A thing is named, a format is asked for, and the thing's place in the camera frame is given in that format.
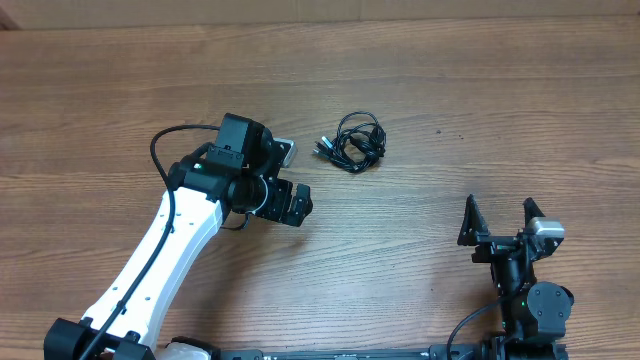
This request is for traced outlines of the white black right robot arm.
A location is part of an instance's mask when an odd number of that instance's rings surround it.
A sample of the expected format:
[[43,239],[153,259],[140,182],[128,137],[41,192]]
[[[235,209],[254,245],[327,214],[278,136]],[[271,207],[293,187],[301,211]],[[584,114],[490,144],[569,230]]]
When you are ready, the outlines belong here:
[[[523,202],[524,227],[512,236],[493,235],[475,197],[466,199],[457,244],[474,249],[474,263],[490,266],[497,300],[471,313],[449,335],[448,359],[566,359],[557,341],[566,335],[574,295],[566,287],[537,280],[533,264],[550,257],[565,238],[559,220],[550,218],[532,198]],[[457,333],[471,320],[498,309],[502,330],[477,345],[455,346]]]

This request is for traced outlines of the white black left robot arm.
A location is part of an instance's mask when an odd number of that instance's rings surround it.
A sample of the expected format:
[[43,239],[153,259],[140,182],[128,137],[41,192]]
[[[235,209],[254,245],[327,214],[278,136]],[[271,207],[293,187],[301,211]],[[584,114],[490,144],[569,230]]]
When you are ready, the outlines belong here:
[[166,191],[148,231],[79,321],[53,323],[43,343],[46,360],[221,358],[215,346],[188,337],[158,346],[166,314],[196,258],[230,213],[298,227],[313,203],[309,186],[278,176],[295,157],[294,141],[234,114],[214,130],[214,141],[160,172]]

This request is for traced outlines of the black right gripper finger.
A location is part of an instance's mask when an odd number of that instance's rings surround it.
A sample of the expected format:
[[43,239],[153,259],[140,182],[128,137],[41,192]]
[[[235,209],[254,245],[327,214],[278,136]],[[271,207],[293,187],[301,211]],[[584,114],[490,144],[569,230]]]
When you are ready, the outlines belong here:
[[488,236],[488,225],[480,213],[474,195],[470,194],[466,199],[464,218],[457,244],[460,246],[475,246],[481,242],[481,238]]
[[527,231],[539,231],[541,223],[546,219],[542,210],[538,207],[532,197],[528,197],[523,202],[524,225]]

